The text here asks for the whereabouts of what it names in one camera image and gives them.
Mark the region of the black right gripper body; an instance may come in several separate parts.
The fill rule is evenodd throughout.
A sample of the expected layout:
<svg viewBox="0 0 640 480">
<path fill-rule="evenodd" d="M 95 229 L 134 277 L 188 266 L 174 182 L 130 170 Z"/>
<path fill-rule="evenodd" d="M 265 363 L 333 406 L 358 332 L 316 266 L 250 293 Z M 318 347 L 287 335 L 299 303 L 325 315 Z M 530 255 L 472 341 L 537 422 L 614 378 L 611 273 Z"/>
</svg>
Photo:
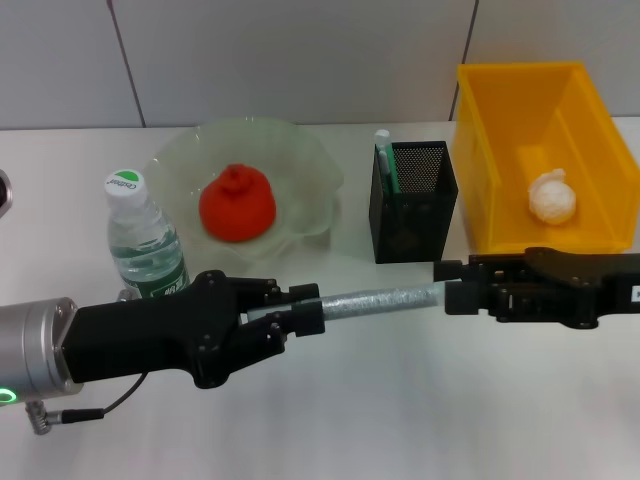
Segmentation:
<svg viewBox="0 0 640 480">
<path fill-rule="evenodd" d="M 599 318 L 639 312 L 639 255 L 574 254 L 528 248 L 525 263 L 552 287 L 554 322 L 578 330 L 595 329 Z"/>
</svg>

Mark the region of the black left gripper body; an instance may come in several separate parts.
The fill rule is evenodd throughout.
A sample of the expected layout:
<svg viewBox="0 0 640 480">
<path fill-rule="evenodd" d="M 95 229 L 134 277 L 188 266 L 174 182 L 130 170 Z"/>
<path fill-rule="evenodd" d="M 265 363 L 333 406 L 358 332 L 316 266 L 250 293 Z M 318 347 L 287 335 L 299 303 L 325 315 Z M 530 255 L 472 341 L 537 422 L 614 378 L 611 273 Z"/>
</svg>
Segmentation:
<svg viewBox="0 0 640 480">
<path fill-rule="evenodd" d="M 264 332 L 241 324 L 240 316 L 272 291 L 270 279 L 210 270 L 174 294 L 82 307 L 63 357 L 76 383 L 182 370 L 196 387 L 216 388 L 271 355 Z"/>
</svg>

